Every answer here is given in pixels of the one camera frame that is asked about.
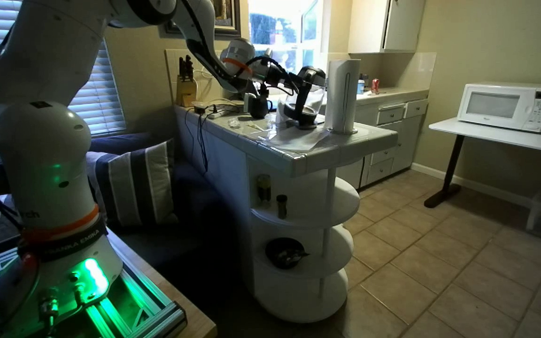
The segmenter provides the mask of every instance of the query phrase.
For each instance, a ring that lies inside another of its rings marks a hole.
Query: striped cushion
[[[109,228],[171,222],[173,142],[124,155],[88,153],[87,168]]]

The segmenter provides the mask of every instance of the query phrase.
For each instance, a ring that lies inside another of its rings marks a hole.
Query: shelf
[[[361,200],[357,191],[342,181],[334,181],[333,207],[325,207],[327,185],[310,185],[293,192],[288,200],[288,217],[278,219],[274,206],[271,207],[254,207],[252,215],[263,224],[276,228],[334,228],[355,217],[359,211]]]
[[[261,288],[257,301],[272,316],[291,324],[314,324],[336,314],[348,298],[346,271],[310,284],[308,281],[274,281]]]
[[[334,275],[348,266],[353,252],[353,239],[342,226],[327,232],[327,254],[310,254],[301,260],[293,269],[276,269],[265,254],[265,247],[256,252],[265,273],[280,275],[284,279],[323,279]]]

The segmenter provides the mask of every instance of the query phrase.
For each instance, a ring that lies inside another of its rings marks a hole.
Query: microwave
[[[457,119],[541,134],[541,85],[468,83]]]

